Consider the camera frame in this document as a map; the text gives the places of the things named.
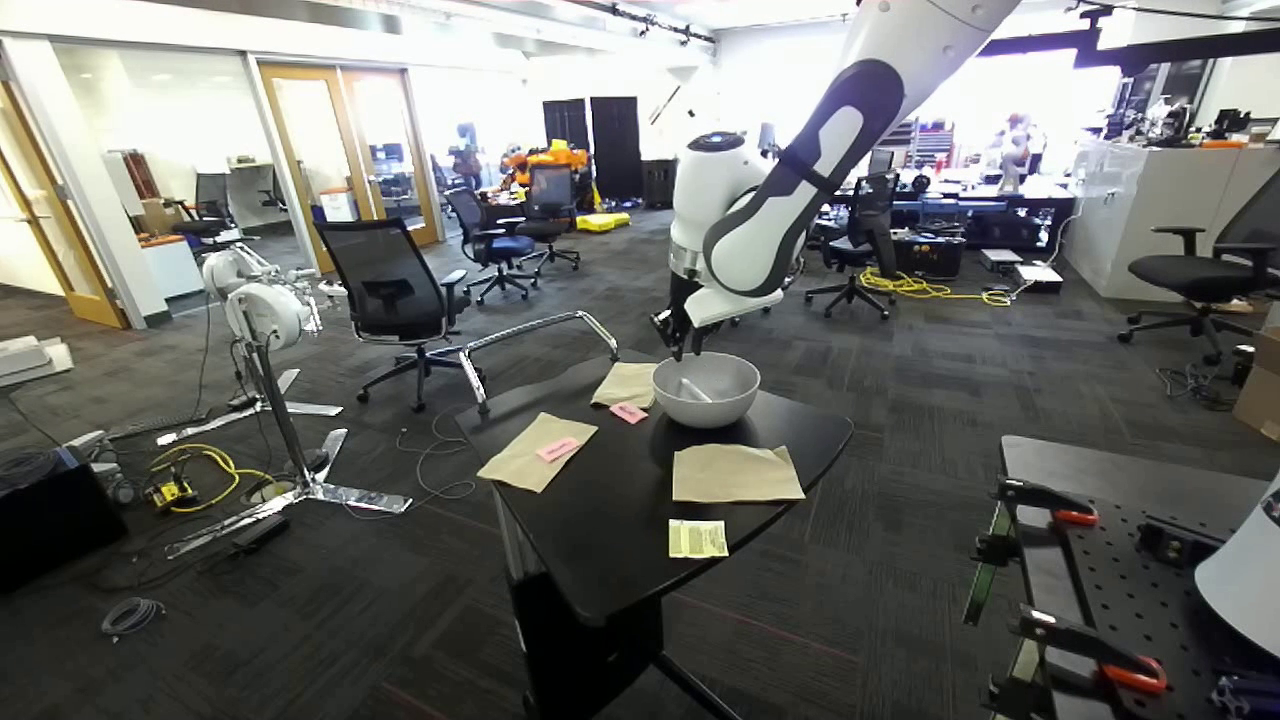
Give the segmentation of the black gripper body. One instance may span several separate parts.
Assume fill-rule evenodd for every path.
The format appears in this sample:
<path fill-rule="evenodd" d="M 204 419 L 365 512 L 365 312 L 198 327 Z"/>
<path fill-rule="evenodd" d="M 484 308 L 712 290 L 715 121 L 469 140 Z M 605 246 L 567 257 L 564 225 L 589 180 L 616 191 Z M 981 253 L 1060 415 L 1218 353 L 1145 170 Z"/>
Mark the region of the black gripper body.
<path fill-rule="evenodd" d="M 659 339 L 668 353 L 685 353 L 686 336 L 691 336 L 691 319 L 686 319 L 686 297 L 694 293 L 694 279 L 686 278 L 668 278 L 668 308 L 653 317 Z"/>

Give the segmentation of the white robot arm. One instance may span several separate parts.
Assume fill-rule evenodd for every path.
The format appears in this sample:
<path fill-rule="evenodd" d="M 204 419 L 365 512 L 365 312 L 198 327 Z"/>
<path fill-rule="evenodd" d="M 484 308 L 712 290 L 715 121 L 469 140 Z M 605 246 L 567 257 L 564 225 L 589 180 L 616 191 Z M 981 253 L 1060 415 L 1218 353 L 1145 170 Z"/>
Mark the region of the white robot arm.
<path fill-rule="evenodd" d="M 665 343 L 685 353 L 719 323 L 776 308 L 821 206 L 1016 6 L 855 0 L 841 69 L 770 165 L 741 132 L 691 137 L 670 186 Z"/>

